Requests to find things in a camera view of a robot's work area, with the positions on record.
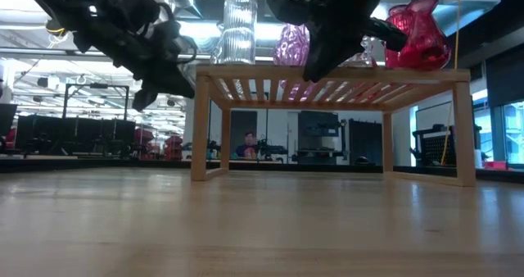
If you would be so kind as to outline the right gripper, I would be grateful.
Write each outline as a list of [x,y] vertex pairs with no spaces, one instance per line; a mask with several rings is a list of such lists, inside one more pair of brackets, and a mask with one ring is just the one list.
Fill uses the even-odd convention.
[[408,36],[398,27],[372,16],[381,0],[266,0],[281,22],[305,25],[310,43],[304,81],[319,82],[350,54],[360,53],[363,37],[374,37],[399,52]]

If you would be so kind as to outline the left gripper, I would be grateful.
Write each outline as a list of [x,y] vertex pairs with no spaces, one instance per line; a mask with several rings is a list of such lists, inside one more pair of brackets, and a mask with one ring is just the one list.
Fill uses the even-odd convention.
[[189,62],[181,59],[180,42],[196,44],[180,34],[181,25],[171,7],[155,0],[96,0],[88,18],[75,31],[74,42],[84,52],[96,48],[116,67],[123,66],[142,81],[132,108],[143,111],[159,93],[193,99],[194,83],[187,74]]

